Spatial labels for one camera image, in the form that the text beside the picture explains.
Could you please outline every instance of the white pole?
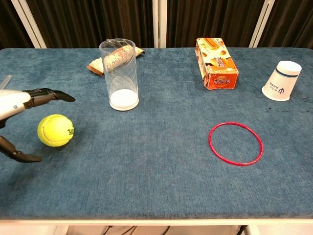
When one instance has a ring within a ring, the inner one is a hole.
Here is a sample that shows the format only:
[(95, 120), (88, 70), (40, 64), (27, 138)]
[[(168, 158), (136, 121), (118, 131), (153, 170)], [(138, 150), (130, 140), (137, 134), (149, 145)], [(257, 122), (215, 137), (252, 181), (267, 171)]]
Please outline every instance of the white pole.
[(257, 47), (262, 36), (265, 25), (268, 21), (269, 14), (273, 8), (275, 0), (264, 0), (264, 4), (255, 26), (249, 47)]
[(47, 48), (26, 0), (11, 0), (35, 48)]
[(159, 0), (159, 47), (166, 48), (167, 0)]
[(159, 27), (158, 27), (158, 0), (152, 0), (152, 15), (153, 15), (153, 36), (155, 48), (159, 44)]

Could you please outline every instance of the snack wrapper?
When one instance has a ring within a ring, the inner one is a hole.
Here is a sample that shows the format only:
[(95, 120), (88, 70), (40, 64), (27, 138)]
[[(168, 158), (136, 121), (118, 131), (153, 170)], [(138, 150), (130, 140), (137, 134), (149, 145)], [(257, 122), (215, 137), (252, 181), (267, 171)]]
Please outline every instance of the snack wrapper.
[[(107, 55), (104, 58), (104, 63), (102, 62), (102, 58), (99, 57), (95, 60), (93, 60), (89, 65), (86, 67), (93, 73), (103, 76), (104, 75), (104, 67), (103, 64), (105, 64), (106, 71), (112, 71), (114, 68), (124, 64), (130, 59), (131, 54), (127, 53), (132, 49), (131, 45), (126, 45), (121, 48), (116, 49), (111, 54)], [(141, 54), (145, 53), (144, 50), (135, 47), (135, 56), (139, 56)]]

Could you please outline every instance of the white cup base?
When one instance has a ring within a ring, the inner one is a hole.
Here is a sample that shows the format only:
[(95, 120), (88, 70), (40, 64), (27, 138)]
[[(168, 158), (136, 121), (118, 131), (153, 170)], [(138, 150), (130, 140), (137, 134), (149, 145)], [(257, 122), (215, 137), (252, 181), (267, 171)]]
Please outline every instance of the white cup base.
[(110, 106), (118, 111), (133, 109), (138, 103), (137, 93), (129, 89), (117, 90), (110, 97)]

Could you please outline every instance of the snack box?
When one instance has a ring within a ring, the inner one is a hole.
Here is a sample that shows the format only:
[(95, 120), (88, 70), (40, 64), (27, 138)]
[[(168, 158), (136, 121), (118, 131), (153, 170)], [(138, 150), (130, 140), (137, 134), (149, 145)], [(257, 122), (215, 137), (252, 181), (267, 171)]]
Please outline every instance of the snack box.
[(195, 52), (208, 90), (235, 88), (239, 72), (221, 38), (198, 38)]

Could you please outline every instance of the dark curtain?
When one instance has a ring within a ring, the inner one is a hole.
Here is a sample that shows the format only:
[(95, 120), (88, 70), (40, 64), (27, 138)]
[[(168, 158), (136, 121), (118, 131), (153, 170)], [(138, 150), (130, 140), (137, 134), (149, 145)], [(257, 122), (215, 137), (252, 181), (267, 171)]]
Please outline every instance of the dark curtain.
[(19, 15), (9, 0), (0, 0), (0, 49), (34, 47)]
[(98, 47), (126, 38), (154, 47), (152, 0), (27, 0), (47, 47)]
[(258, 47), (313, 48), (313, 1), (276, 0)]
[(248, 47), (264, 0), (168, 0), (167, 47), (194, 47), (198, 37)]

